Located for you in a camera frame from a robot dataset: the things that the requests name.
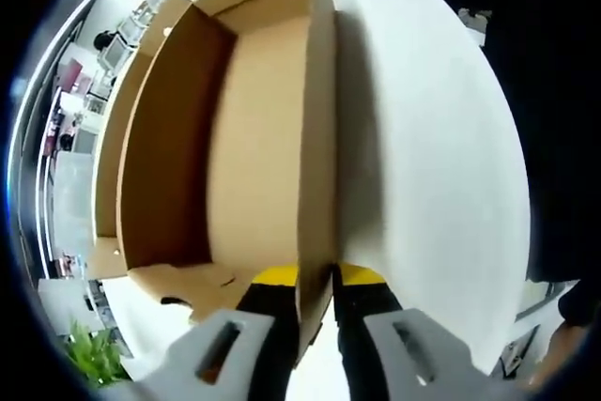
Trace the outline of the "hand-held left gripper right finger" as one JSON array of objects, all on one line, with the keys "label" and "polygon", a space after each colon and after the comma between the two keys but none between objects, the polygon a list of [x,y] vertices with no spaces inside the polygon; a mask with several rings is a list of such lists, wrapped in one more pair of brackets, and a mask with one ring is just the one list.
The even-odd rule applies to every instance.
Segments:
[{"label": "hand-held left gripper right finger", "polygon": [[418,309],[404,309],[376,272],[333,269],[338,348],[352,400],[486,400],[493,382],[466,344]]}]

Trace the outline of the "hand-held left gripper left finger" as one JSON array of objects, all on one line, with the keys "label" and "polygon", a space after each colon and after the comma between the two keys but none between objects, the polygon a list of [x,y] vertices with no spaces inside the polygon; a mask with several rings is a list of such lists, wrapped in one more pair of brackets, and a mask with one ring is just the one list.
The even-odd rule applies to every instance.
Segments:
[{"label": "hand-held left gripper left finger", "polygon": [[297,360],[296,267],[255,277],[234,310],[178,338],[140,381],[144,400],[284,400]]}]

